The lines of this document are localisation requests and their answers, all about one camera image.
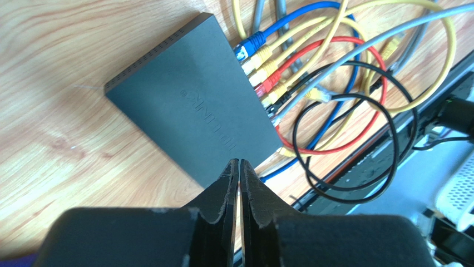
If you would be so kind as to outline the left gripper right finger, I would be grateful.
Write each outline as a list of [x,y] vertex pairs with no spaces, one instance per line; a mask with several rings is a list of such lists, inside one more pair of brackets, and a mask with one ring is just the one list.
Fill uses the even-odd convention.
[[417,227],[396,215],[308,215],[240,162],[244,266],[434,266]]

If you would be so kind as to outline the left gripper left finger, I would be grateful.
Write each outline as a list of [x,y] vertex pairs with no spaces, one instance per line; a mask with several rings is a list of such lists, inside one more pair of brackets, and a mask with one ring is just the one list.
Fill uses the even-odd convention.
[[180,208],[74,208],[50,228],[34,266],[232,266],[239,162]]

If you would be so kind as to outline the black network switch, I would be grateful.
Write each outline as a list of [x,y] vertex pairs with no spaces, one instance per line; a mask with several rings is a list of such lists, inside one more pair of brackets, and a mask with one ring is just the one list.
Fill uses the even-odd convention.
[[201,13],[104,86],[106,97],[202,187],[231,159],[282,146],[215,16]]

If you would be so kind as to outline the purple cloth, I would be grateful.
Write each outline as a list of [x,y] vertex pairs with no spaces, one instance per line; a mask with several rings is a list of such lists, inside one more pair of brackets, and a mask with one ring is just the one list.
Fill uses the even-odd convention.
[[21,258],[1,261],[1,267],[31,267],[36,260],[36,255],[28,255]]

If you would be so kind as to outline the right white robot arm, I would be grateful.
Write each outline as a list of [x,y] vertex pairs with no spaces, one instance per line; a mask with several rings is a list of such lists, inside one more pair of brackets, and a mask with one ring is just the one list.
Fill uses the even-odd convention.
[[[436,124],[462,135],[434,140],[418,150],[430,150],[448,142],[473,143],[473,102],[447,100]],[[429,239],[434,246],[434,258],[442,266],[473,266],[473,154],[441,187],[431,212],[434,222]]]

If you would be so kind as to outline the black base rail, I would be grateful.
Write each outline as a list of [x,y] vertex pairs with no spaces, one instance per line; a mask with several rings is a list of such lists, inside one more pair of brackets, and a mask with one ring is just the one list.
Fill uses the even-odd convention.
[[[473,52],[459,61],[449,72],[447,81],[432,97],[418,106],[418,128],[415,141],[421,141],[437,123],[447,103],[467,99],[473,86]],[[372,181],[392,164],[393,146],[389,128],[382,127],[368,141],[333,169],[325,180],[338,186],[358,186]],[[309,214],[346,214],[355,206],[325,199],[313,190],[297,199],[292,207]]]

